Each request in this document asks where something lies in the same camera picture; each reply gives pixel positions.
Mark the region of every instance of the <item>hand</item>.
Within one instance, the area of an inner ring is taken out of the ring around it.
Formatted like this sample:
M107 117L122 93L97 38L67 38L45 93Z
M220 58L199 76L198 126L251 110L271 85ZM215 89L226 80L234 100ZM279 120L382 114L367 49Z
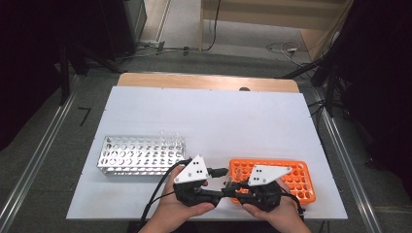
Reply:
M282 180L278 179L276 182L286 192L291 193L289 187ZM256 206L250 204L244 204L243 209L256 218L268 221L280 232L310 232L309 228L307 228L297 214L294 202L290 197L282 196L280 205L269 213L261 211Z
M173 169L163 189L162 195L173 191L173 180L183 169L183 166L178 166ZM160 199L152 218L139 232L169 233L176 230L189 218L201 216L213 209L215 209L215 206L211 203L200 203L192 207L187 207L178 201L176 195L173 193Z

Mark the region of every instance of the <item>wooden desk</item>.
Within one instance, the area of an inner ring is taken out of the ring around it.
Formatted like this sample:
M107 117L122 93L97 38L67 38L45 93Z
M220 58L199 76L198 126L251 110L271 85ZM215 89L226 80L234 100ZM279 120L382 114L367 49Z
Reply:
M300 28L311 58L316 59L327 48L335 32L343 25L352 2L352 0L223 0L218 20ZM218 0L201 2L200 49L203 43L203 19L214 20L217 7Z
M232 91L240 87L251 91ZM227 167L231 158L239 157L305 161L317 199L305 206L306 218L347 218L306 102L294 81L181 74L120 76L67 218L139 219L158 181L105 176L96 164L105 136L153 135L159 130L179 131L185 136L186 155L202 154L212 168ZM210 179L208 189L220 190L225 180ZM193 219L256 220L228 198L214 211Z

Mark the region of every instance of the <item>person's left hand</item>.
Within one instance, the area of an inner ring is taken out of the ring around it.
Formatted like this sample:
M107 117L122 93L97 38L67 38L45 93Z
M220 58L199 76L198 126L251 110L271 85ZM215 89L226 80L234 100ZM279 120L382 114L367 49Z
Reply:
M178 166L173 169L163 189L162 195L174 190L173 181L183 169L183 166ZM139 232L169 233L176 230L189 218L201 216L213 209L215 209L215 206L211 203L200 203L192 207L187 207L178 201L176 195L173 193L160 199L152 218Z

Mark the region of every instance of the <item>white tabletop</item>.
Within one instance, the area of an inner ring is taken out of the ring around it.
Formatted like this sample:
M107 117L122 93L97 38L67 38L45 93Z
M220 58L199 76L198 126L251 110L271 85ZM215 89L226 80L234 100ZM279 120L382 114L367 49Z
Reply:
M202 154L212 168L227 168L239 157L305 161L317 197L304 207L305 217L347 218L302 94L121 86L112 89L67 218L139 219L156 182L107 177L96 164L106 135L160 130L185 136L187 156ZM225 179L209 180L207 189L220 190ZM194 219L254 218L224 198L214 211Z

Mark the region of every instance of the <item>orange plastic rack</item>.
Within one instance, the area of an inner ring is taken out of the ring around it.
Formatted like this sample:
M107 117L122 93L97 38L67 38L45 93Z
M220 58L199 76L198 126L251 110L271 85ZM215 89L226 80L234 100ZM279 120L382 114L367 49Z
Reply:
M291 194L295 195L302 205L307 205L316 200L309 170L303 161L233 158L229 163L229 175L234 182L245 181L251 176L252 169L255 165L291 167L292 171L282 177L282 181L291 189Z

